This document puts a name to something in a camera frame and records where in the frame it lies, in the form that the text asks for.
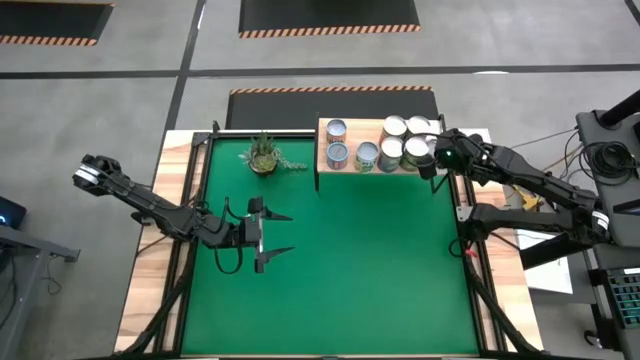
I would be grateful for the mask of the dark monitor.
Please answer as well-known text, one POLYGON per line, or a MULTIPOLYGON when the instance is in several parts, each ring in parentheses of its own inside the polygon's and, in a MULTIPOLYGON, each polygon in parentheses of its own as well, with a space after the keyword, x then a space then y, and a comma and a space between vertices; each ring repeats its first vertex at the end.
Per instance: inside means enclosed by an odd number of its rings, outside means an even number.
POLYGON ((0 196, 0 225, 19 229, 27 214, 24 206, 0 196))

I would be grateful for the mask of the wooden shelf with black legs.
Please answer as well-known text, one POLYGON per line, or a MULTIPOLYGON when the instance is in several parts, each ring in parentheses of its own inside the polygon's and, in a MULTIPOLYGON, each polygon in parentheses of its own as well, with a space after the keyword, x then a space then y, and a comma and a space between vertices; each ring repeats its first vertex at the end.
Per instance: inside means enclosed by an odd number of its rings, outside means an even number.
POLYGON ((383 119, 359 119, 359 118, 342 118, 346 125, 346 136, 344 144, 347 147, 347 155, 343 161, 344 167, 341 169, 332 169, 328 164, 327 149, 330 146, 328 139, 329 123, 332 118, 319 118, 316 126, 315 144, 314 144, 314 188, 320 190, 321 174, 361 174, 361 175, 408 175, 420 176, 418 170, 407 171, 402 167, 398 167, 393 172, 384 172, 378 167, 378 160, 375 160, 373 167, 368 172, 360 172, 356 168, 356 153, 359 146, 364 142, 372 142, 378 145, 378 141, 382 135, 383 119))

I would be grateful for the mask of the grey equipment stand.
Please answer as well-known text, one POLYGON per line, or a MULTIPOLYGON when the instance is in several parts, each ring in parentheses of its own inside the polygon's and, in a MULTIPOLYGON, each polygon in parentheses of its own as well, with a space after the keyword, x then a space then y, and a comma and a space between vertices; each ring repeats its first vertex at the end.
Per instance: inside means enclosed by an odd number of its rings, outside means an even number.
POLYGON ((609 110, 577 114, 576 122, 614 242, 640 248, 640 89, 609 110), (606 145, 620 145, 630 154, 621 176, 605 176, 595 164, 597 152, 609 163, 617 159, 606 145))

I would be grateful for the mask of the grey desk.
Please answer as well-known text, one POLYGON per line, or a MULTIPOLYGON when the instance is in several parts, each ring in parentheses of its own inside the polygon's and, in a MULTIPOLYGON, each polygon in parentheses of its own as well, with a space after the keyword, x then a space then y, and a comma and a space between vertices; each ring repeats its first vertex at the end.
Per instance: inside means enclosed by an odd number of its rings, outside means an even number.
POLYGON ((50 257, 76 262, 80 251, 0 226, 0 360, 17 348, 50 257))

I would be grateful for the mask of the pale green label tin can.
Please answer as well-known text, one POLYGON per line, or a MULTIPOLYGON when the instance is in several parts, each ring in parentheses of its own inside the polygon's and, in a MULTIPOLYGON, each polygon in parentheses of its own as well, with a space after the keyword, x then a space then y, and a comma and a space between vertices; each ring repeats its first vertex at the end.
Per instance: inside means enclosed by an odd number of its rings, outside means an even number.
POLYGON ((410 137, 404 143, 403 157, 400 166, 406 171, 416 171, 426 165, 431 159, 430 149, 426 140, 421 136, 410 137))

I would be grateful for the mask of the blue green label tin can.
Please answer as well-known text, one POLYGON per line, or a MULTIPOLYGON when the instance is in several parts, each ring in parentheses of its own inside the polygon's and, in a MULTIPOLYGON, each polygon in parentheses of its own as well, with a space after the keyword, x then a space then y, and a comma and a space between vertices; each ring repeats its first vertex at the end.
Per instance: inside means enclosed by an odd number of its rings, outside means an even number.
POLYGON ((403 155, 403 141, 397 137, 387 137, 380 144, 378 168, 385 173, 394 172, 403 155))

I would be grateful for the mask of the black hazard striped floor mat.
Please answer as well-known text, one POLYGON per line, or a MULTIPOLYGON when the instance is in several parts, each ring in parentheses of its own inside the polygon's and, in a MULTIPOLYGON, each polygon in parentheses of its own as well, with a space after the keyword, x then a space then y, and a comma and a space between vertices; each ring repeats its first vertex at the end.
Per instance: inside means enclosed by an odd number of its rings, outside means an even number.
POLYGON ((225 127, 313 129, 319 118, 436 120, 439 114, 432 88, 422 85, 238 88, 229 94, 225 127))
POLYGON ((420 30, 415 0, 241 0, 242 39, 420 30))
POLYGON ((95 46, 113 3, 0 0, 0 44, 95 46))

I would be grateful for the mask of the black aluminium table frame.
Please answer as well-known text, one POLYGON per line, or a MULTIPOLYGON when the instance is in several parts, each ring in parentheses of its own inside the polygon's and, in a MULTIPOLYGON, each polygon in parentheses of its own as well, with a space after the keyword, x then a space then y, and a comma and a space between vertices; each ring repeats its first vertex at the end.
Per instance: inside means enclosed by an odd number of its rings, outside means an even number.
MULTIPOLYGON (((205 157, 209 154, 207 130, 169 130, 163 135, 156 174, 152 182, 154 193, 170 201, 184 201, 197 194, 205 179, 205 157)), ((195 258, 196 251, 187 243, 159 242, 160 232, 154 225, 142 229, 139 247, 146 252, 134 261, 129 289, 119 325, 116 352, 123 351, 134 343, 152 317, 175 287, 178 277, 195 258)), ((478 258, 475 270, 491 288, 496 301, 509 317, 514 327, 533 346, 543 347, 538 322, 534 313, 525 272, 514 246, 515 232, 501 229, 492 235, 483 246, 474 250, 478 258)), ((181 339, 181 316, 186 314, 188 296, 178 295, 167 318, 153 335, 144 351, 169 352, 178 348, 181 339)))

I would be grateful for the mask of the red label small tin can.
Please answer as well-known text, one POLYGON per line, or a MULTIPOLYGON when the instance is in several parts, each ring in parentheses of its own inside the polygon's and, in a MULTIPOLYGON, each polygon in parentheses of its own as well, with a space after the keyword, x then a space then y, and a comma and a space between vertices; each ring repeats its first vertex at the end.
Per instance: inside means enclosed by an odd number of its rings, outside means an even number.
POLYGON ((346 139, 347 125, 343 119, 331 119, 326 124, 326 140, 328 143, 341 142, 346 139))

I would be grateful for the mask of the blue dotted label tin can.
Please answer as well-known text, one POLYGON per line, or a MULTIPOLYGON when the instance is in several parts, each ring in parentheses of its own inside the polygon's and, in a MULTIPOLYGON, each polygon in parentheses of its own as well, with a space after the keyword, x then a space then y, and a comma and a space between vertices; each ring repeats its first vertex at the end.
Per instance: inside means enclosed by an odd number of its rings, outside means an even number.
POLYGON ((331 170, 341 170, 346 167, 349 158, 349 148, 343 142, 330 143, 326 150, 326 163, 331 170))

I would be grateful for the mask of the blue lit keyboard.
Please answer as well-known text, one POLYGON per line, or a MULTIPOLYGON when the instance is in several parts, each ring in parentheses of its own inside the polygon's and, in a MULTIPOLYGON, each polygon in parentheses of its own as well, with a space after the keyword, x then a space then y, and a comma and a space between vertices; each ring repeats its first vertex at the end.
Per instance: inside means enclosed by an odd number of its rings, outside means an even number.
POLYGON ((604 287, 621 326, 640 328, 640 267, 606 270, 604 287))

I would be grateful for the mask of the potted succulent plant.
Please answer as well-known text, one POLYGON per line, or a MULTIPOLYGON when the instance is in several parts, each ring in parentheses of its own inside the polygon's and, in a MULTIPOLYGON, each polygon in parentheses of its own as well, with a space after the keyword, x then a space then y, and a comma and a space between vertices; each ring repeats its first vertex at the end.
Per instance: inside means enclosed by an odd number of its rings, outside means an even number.
POLYGON ((307 164, 287 160, 281 149, 276 146, 274 138, 262 131, 251 139, 249 148, 238 157, 258 176, 268 177, 281 166, 285 170, 304 171, 307 164))

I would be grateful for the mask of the white paper sheet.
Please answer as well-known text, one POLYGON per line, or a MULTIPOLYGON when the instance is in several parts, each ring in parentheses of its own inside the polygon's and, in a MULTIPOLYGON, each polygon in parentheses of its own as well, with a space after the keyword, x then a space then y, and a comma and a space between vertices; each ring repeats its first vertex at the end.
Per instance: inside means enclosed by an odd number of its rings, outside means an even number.
MULTIPOLYGON (((521 229, 517 229, 515 234, 521 250, 554 237, 554 234, 521 229)), ((573 293, 569 264, 566 257, 526 270, 525 278, 530 289, 564 294, 573 293)))

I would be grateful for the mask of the orange label tin can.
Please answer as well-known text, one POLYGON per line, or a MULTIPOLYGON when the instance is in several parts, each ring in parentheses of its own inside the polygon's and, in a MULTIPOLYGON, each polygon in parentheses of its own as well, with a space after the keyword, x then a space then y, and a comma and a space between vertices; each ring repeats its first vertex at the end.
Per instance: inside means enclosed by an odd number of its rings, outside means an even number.
POLYGON ((403 139, 407 132, 405 120, 398 115, 390 115, 386 117, 382 123, 382 132, 379 143, 382 143, 388 137, 398 137, 403 139))

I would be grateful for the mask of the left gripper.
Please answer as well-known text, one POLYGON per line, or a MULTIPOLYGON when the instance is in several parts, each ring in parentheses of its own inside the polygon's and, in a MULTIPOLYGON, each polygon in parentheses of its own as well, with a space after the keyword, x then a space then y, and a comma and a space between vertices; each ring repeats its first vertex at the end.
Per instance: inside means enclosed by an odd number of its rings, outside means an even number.
POLYGON ((230 215, 232 218, 239 221, 238 224, 230 225, 229 232, 223 242, 224 248, 234 248, 236 250, 237 265, 231 271, 227 271, 222 267, 222 265, 219 265, 219 271, 223 274, 235 274, 240 270, 244 262, 244 248, 253 247, 255 249, 254 271, 258 274, 264 272, 265 263, 269 263, 272 258, 293 250, 293 247, 285 247, 264 252, 262 219, 292 221, 292 218, 275 213, 268 207, 264 207, 262 197, 249 199, 248 214, 243 217, 235 215, 231 211, 229 198, 226 197, 224 201, 223 215, 230 215))

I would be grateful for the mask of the green table mat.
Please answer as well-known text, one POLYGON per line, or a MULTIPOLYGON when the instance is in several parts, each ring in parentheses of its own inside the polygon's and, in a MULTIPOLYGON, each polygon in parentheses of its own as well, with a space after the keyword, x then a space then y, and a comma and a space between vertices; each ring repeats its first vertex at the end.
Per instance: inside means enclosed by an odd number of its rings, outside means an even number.
POLYGON ((449 186, 418 176, 255 175, 245 140, 213 147, 206 200, 235 214, 262 197, 292 221, 268 221, 264 246, 293 247, 254 271, 246 249, 200 248, 187 311, 186 355, 472 355, 476 331, 449 186))

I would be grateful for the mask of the mix vegetable label tin can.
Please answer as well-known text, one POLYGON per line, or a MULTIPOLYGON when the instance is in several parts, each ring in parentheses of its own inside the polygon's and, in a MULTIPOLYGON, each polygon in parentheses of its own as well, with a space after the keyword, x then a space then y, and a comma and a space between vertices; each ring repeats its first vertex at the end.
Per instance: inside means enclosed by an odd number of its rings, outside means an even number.
POLYGON ((359 173, 369 173, 377 162, 378 146, 373 142, 362 142, 356 151, 354 167, 359 173))

